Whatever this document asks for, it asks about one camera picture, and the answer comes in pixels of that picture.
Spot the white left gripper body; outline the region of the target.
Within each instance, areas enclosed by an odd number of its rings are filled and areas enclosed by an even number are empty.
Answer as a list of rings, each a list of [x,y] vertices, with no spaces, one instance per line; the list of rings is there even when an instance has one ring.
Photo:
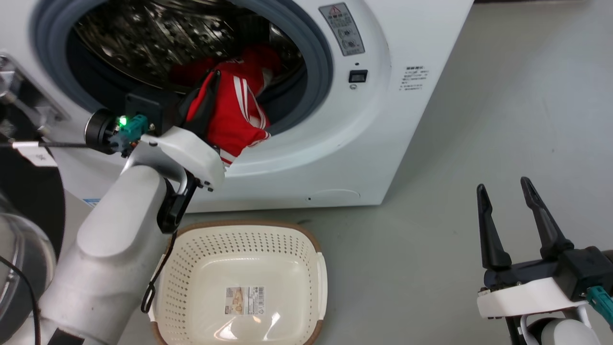
[[[187,190],[189,174],[212,190],[225,179],[225,167],[219,153],[193,132],[176,126],[159,137],[141,137],[139,164],[179,183],[180,194]]]

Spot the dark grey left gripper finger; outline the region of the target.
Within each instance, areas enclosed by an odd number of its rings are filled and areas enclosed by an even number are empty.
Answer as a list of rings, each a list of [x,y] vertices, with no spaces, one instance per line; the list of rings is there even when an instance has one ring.
[[[211,70],[202,79],[199,88],[193,88],[178,101],[178,127],[193,132],[206,144],[212,144],[208,132],[216,107],[220,78],[220,70]]]

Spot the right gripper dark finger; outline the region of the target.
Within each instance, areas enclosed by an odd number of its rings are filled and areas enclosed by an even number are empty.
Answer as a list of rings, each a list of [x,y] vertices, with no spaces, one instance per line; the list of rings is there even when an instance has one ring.
[[[509,269],[512,260],[501,244],[492,217],[492,203],[484,184],[477,186],[477,211],[482,267],[490,270]]]
[[[554,261],[567,250],[575,249],[574,244],[561,232],[560,227],[550,214],[543,199],[528,177],[521,177],[522,192],[525,202],[532,213],[538,229],[541,248],[539,253],[543,260]]]

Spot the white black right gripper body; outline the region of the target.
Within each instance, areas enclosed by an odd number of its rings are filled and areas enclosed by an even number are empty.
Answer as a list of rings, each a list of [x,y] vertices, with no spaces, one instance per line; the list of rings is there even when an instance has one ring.
[[[504,271],[488,269],[484,286],[477,294],[482,318],[529,316],[587,304],[585,299],[571,301],[554,281],[557,262],[534,260],[513,264]]]

